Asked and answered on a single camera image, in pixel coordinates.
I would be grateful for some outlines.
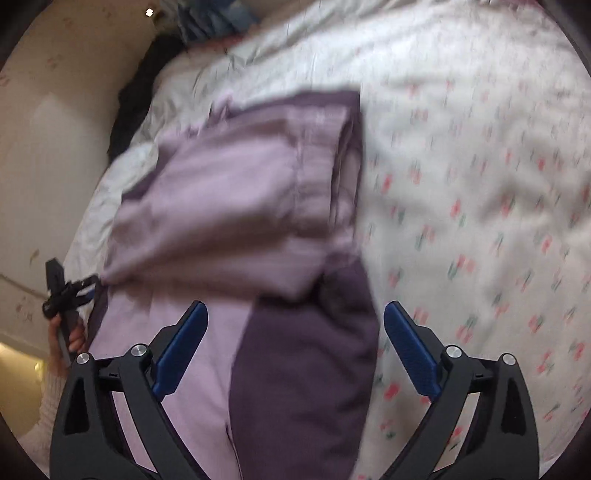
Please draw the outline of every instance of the mattress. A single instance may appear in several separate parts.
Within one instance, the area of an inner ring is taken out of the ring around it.
[[[356,87],[365,116],[357,234],[377,311],[400,300],[469,355],[512,352],[544,471],[591,404],[591,79],[537,7],[475,0],[290,6],[228,55],[192,51],[157,82],[132,147],[106,172],[67,255],[102,268],[121,193],[168,129],[212,102]],[[459,450],[470,399],[442,465]],[[382,330],[355,479],[379,478],[428,408]]]

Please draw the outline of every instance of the white floral bed sheet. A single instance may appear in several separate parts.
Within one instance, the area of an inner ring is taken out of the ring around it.
[[[357,86],[358,235],[376,309],[400,300],[443,343],[482,358],[514,353],[543,472],[591,404],[589,75],[536,7],[323,0],[293,14],[298,5],[227,56],[192,52],[166,68],[134,146],[95,192],[67,274],[100,271],[121,192],[154,165],[163,130],[201,121],[223,95],[246,104]],[[380,478],[427,408],[382,331],[352,478]]]

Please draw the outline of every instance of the silver bolt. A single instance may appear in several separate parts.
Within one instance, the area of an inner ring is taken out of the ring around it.
[[[79,365],[84,365],[88,360],[90,360],[90,355],[88,353],[81,353],[76,357],[76,363]]]
[[[452,358],[460,358],[462,356],[462,349],[455,345],[450,345],[445,349],[447,356]]]
[[[139,344],[139,345],[135,345],[132,349],[131,349],[131,355],[133,356],[143,356],[146,352],[148,351],[148,348],[143,345],[143,344]]]
[[[515,359],[515,357],[513,355],[511,355],[510,353],[506,353],[505,355],[503,355],[503,361],[507,365],[515,365],[517,363],[517,360]]]

